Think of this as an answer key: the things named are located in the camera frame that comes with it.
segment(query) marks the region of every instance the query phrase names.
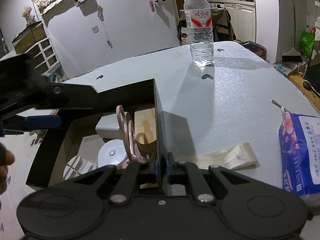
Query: water bottle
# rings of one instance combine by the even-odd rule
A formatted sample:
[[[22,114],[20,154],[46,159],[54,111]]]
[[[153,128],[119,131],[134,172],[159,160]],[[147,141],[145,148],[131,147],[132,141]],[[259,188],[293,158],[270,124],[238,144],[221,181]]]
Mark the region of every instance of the water bottle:
[[[213,34],[207,0],[186,0],[184,12],[193,62],[202,67],[213,62]]]

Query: black heart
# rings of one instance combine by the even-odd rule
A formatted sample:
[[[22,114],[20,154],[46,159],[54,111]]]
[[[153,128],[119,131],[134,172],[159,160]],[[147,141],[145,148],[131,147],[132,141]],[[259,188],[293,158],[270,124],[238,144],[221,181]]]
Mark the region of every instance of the black heart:
[[[202,79],[207,79],[207,78],[213,79],[213,76],[209,75],[209,74],[205,74],[205,75],[202,76]]]

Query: white cabinet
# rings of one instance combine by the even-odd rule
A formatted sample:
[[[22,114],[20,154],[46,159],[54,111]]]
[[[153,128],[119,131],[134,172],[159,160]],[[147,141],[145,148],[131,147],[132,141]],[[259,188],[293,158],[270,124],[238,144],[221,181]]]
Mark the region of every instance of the white cabinet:
[[[256,9],[255,6],[224,3],[231,16],[231,24],[237,40],[256,41]]]

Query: pink scissors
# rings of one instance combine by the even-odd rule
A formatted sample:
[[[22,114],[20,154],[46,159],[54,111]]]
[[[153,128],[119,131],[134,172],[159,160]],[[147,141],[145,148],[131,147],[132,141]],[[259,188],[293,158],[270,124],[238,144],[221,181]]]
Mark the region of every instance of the pink scissors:
[[[132,120],[127,122],[125,118],[124,110],[122,106],[117,106],[116,115],[119,124],[119,131],[122,137],[125,151],[128,159],[124,162],[123,168],[125,168],[131,162],[145,163],[147,158],[142,157],[139,151],[135,151],[134,146],[136,144],[136,137],[134,133],[134,125]]]

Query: human hand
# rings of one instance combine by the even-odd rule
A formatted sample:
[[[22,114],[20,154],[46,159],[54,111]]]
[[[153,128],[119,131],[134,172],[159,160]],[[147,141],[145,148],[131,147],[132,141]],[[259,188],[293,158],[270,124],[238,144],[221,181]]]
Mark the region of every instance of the human hand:
[[[14,163],[14,156],[12,152],[7,151],[1,144],[0,144],[0,155],[3,156],[1,158],[0,163],[0,195],[3,194],[7,190],[7,175],[8,175],[8,165],[11,165]]]

